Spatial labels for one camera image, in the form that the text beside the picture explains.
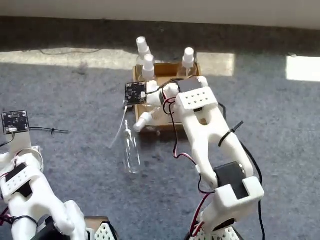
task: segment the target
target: gray carpet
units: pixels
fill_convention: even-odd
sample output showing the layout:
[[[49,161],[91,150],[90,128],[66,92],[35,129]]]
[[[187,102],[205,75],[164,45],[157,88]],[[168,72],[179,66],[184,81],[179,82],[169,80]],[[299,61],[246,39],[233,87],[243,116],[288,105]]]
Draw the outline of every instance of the gray carpet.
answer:
[[[245,123],[237,135],[264,176],[266,239],[318,239],[320,83],[286,79],[286,56],[319,55],[316,31],[0,18],[1,110],[25,109],[32,126],[71,130],[53,136],[31,132],[33,144],[43,148],[44,173],[55,194],[62,201],[75,200],[87,216],[108,216],[122,240],[179,240],[186,234],[201,196],[193,165],[172,157],[173,138],[165,134],[141,138],[146,169],[137,177],[123,172],[121,141],[112,150],[106,147],[119,125],[124,83],[132,78],[128,65],[134,64],[135,38],[140,35],[164,61],[176,61],[187,46],[206,54],[234,55],[231,76],[212,74],[214,66],[203,74],[227,107],[229,125]],[[59,54],[73,48],[103,49],[95,53],[95,63],[105,66],[91,67],[86,61],[74,66],[86,55],[82,53],[63,55],[66,64],[56,58],[51,64],[30,63],[51,57],[35,50]],[[11,61],[23,56],[25,62]],[[206,59],[204,54],[199,61]],[[133,120],[132,112],[128,118]],[[185,138],[179,150],[190,152]],[[210,161],[218,166],[228,159],[212,146]],[[236,228],[246,240],[261,239],[258,213]],[[0,239],[12,239],[7,225],[0,228]]]

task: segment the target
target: cable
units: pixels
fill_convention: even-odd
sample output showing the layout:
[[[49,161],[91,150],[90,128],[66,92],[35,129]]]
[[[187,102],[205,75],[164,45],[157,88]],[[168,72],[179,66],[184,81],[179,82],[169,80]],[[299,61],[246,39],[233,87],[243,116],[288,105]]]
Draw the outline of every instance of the cable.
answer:
[[[173,99],[176,99],[176,97],[167,98],[167,99],[163,102],[162,109],[163,109],[164,113],[167,114],[167,115],[170,115],[170,112],[167,112],[167,111],[166,111],[166,105],[167,105],[167,104],[171,104],[171,103],[175,103],[176,101],[170,101],[170,100],[173,100]]]
[[[177,128],[176,128],[176,124],[175,124],[175,120],[174,120],[174,116],[173,116],[173,112],[171,110],[171,105],[174,104],[175,102],[171,102],[169,104],[169,113],[170,113],[170,117],[171,117],[171,120],[172,120],[172,126],[173,126],[173,129],[174,129],[174,133],[175,133],[175,143],[174,143],[174,147],[173,147],[173,157],[175,159],[178,159],[180,158],[181,156],[184,156],[186,157],[187,159],[189,159],[194,165],[197,165],[196,162],[193,160],[193,158],[185,153],[185,152],[182,152],[180,153],[179,155],[177,154],[177,148],[178,148],[178,131],[177,131]]]
[[[116,135],[115,135],[114,139],[112,140],[111,144],[107,145],[108,149],[112,149],[113,145],[115,144],[115,142],[117,141],[117,139],[119,137],[122,125],[124,124],[124,121],[125,121],[127,110],[128,110],[128,106],[125,106],[118,132],[116,133]]]
[[[18,221],[20,219],[29,219],[29,220],[31,220],[32,222],[34,222],[38,226],[38,222],[34,218],[32,218],[30,216],[27,216],[27,215],[17,216],[17,217],[13,216],[12,217],[12,224],[14,224],[16,221]]]
[[[51,135],[54,132],[59,132],[59,133],[62,133],[62,134],[68,134],[69,133],[69,130],[61,130],[61,129],[56,129],[56,128],[42,127],[42,126],[32,126],[32,127],[30,127],[30,129],[31,130],[49,130],[49,131],[51,131]]]
[[[198,181],[198,190],[199,190],[199,192],[202,193],[202,194],[214,194],[216,192],[215,190],[213,190],[213,191],[203,191],[203,190],[200,189],[200,184],[201,184],[201,181],[202,181],[201,174],[199,174],[199,177],[200,177],[199,181]]]
[[[223,118],[225,121],[227,121],[227,109],[226,106],[222,103],[218,102],[218,105],[223,109]]]
[[[198,215],[199,215],[199,212],[200,212],[200,209],[202,207],[202,205],[205,203],[206,199],[211,195],[211,193],[208,193],[206,195],[204,195],[203,199],[201,200],[200,204],[198,205],[198,207],[196,208],[195,210],[195,213],[193,215],[193,219],[192,219],[192,222],[191,222],[191,225],[190,225],[190,234],[192,235],[192,233],[194,232],[195,230],[195,225],[196,225],[196,221],[197,221],[197,218],[198,218]]]
[[[224,140],[229,136],[231,133],[235,133],[238,128],[241,127],[241,125],[244,124],[244,121],[239,122],[234,128],[231,128],[219,141],[218,146],[221,147],[221,144],[224,142]]]
[[[10,216],[10,215],[1,215],[0,216],[0,220],[1,220],[1,222],[0,222],[0,226],[2,226],[3,225],[3,223],[4,222],[6,222],[6,223],[8,223],[8,224],[10,224],[10,225],[13,225],[16,221],[19,221],[19,220],[21,220],[21,219],[29,219],[29,220],[31,220],[32,222],[34,222],[37,226],[38,226],[38,222],[34,219],[34,218],[32,218],[32,217],[30,217],[30,216],[28,216],[28,215],[23,215],[23,216]]]
[[[225,120],[227,120],[227,108],[219,103],[219,105],[223,108],[223,117]],[[260,167],[257,163],[257,161],[255,160],[254,156],[251,154],[251,152],[247,149],[247,147],[240,141],[240,144],[241,146],[243,147],[245,153],[249,156],[249,158],[251,159],[257,173],[258,173],[258,176],[259,176],[259,182],[262,186],[262,183],[263,183],[263,177],[262,177],[262,172],[260,170]],[[266,239],[266,232],[265,232],[265,227],[264,227],[264,222],[263,222],[263,219],[262,219],[262,206],[261,206],[261,200],[258,202],[258,215],[259,215],[259,222],[260,222],[260,226],[261,226],[261,232],[262,232],[262,240],[265,240]]]
[[[164,84],[160,85],[156,90],[147,92],[146,95],[154,94],[158,92],[160,89],[163,89],[168,84],[177,83],[178,81],[184,80],[184,78],[171,78],[169,81],[165,82]]]
[[[10,141],[0,144],[0,148],[11,143],[15,139],[15,136],[16,136],[16,133],[12,132],[12,139]]]
[[[93,51],[68,51],[68,52],[59,52],[59,53],[49,53],[49,52],[44,52],[43,50],[39,49],[38,51],[42,53],[43,55],[68,55],[68,54],[93,54],[101,51],[102,49],[97,49]]]
[[[4,224],[5,220],[2,219],[2,217],[4,217],[8,211],[9,211],[9,207],[7,206],[4,209],[4,211],[1,213],[1,215],[0,215],[0,226],[2,226]]]
[[[204,221],[202,221],[202,222],[200,222],[200,223],[198,224],[198,226],[195,228],[195,230],[194,230],[193,233],[191,234],[191,237],[192,237],[192,238],[195,238],[195,237],[198,235],[198,233],[200,232],[201,227],[202,227],[204,224],[205,224]]]

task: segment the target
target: perforated plate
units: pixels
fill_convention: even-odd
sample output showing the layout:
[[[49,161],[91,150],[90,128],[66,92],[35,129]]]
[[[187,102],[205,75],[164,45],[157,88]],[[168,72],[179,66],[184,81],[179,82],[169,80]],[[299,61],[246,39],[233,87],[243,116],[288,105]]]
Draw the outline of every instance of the perforated plate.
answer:
[[[228,227],[223,230],[214,231],[210,235],[205,235],[202,229],[196,237],[190,238],[190,240],[241,240],[235,230],[232,227]]]
[[[96,231],[94,239],[95,240],[116,240],[116,237],[111,231],[109,224],[102,223],[99,229]]]
[[[1,190],[3,198],[5,200],[9,198],[13,193],[21,188],[21,186],[26,184],[35,174],[36,173],[32,167],[27,166],[24,170],[2,185]]]
[[[210,104],[218,105],[214,93],[208,86],[179,93],[177,98],[180,99],[184,109],[186,110],[196,110]]]

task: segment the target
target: black zip tie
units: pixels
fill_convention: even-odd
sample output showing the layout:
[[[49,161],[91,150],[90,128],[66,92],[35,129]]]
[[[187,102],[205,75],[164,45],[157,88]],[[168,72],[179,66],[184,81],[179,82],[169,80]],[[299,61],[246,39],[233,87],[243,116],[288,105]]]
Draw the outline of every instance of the black zip tie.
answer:
[[[237,124],[237,126],[235,126],[234,128],[230,129],[230,130],[220,139],[219,144],[218,144],[219,148],[221,147],[221,144],[224,142],[224,140],[229,136],[229,134],[230,134],[230,133],[235,133],[236,130],[237,130],[238,128],[240,128],[240,126],[241,126],[242,124],[244,124],[244,121],[239,122],[239,123]]]
[[[27,215],[11,217],[12,224],[14,224],[16,221],[18,221],[20,219],[29,219],[29,220],[31,220],[32,222],[34,222],[38,226],[38,222],[34,218],[32,218],[30,216],[27,216]]]
[[[54,132],[59,132],[59,133],[63,133],[63,134],[68,134],[69,130],[61,130],[61,129],[56,129],[56,128],[48,128],[48,127],[40,127],[40,126],[32,126],[30,127],[30,129],[34,129],[34,130],[50,130],[51,131],[51,135],[54,134]]]

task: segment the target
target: white mounting bracket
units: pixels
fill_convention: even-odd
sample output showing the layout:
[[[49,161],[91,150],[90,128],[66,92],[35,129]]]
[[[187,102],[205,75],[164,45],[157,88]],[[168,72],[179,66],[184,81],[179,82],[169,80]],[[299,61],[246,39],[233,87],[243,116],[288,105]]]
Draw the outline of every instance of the white mounting bracket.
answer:
[[[108,223],[103,222],[99,229],[96,231],[95,240],[116,240],[117,238],[114,236],[110,226]]]
[[[228,227],[218,231],[214,231],[211,234],[205,234],[202,230],[196,237],[190,238],[190,240],[240,240],[233,227]]]

